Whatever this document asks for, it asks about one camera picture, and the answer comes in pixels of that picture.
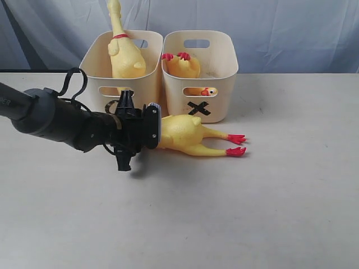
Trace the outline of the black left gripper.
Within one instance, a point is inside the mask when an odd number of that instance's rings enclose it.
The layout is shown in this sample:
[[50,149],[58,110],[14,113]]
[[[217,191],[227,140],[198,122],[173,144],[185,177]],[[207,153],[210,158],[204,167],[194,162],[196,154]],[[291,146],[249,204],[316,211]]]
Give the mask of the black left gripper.
[[105,112],[116,121],[117,129],[111,135],[111,146],[109,151],[116,157],[119,171],[130,171],[131,158],[136,156],[144,146],[141,138],[141,128],[145,118],[146,105],[141,109],[134,107],[132,90],[121,91],[118,100],[109,101],[105,105]]

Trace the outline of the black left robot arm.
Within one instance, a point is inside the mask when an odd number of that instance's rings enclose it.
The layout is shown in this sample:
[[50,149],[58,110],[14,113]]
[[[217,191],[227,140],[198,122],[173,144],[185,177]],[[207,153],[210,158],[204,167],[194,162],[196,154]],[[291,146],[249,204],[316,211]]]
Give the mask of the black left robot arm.
[[143,147],[156,145],[146,129],[145,112],[132,103],[132,92],[123,91],[115,113],[92,112],[75,99],[63,99],[52,89],[18,91],[1,84],[1,116],[24,134],[65,143],[89,152],[103,146],[117,159],[118,170],[129,171],[130,160]]

